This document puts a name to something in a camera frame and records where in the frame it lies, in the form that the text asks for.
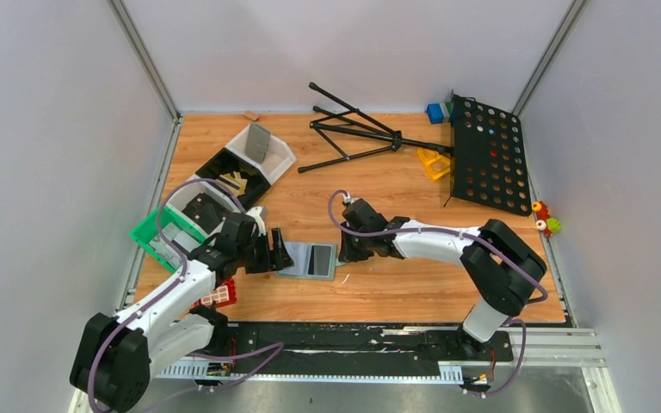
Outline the dark credit card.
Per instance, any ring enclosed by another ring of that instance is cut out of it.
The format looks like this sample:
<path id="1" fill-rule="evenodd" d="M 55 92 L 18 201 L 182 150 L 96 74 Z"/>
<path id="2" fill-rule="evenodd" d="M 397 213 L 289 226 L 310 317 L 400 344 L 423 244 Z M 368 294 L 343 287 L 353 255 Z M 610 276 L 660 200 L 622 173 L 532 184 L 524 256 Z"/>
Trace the dark credit card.
<path id="1" fill-rule="evenodd" d="M 307 273 L 311 277 L 329 279 L 335 271 L 335 246 L 314 244 L 311 247 Z"/>

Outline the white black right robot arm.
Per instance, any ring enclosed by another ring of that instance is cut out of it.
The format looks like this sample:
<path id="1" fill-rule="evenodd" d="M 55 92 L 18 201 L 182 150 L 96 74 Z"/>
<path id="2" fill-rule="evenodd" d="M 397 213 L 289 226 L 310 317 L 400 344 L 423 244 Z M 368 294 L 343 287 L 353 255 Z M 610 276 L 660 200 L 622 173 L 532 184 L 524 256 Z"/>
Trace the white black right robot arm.
<path id="1" fill-rule="evenodd" d="M 480 295 L 460 327 L 469 342 L 488 342 L 498 328 L 521 314 L 529 302 L 547 299 L 541 285 L 544 260 L 503 221 L 478 227 L 427 225 L 408 217 L 386 219 L 362 198 L 343 195 L 339 262 L 372 256 L 429 259 L 466 270 Z"/>

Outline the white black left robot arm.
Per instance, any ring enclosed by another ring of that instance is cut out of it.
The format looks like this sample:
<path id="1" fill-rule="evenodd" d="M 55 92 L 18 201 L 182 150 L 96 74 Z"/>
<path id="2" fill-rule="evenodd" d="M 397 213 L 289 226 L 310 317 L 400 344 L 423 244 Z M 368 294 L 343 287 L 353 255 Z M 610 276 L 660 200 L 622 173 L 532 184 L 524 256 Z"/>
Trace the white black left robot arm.
<path id="1" fill-rule="evenodd" d="M 182 259 L 179 269 L 138 303 L 113 316 L 98 312 L 86 323 L 69 381 L 84 391 L 94 412 L 127 412 L 151 380 L 182 357 L 207 350 L 226 354 L 227 317 L 200 299 L 238 268 L 256 266 L 263 253 L 265 210 L 229 213 L 219 232 Z"/>

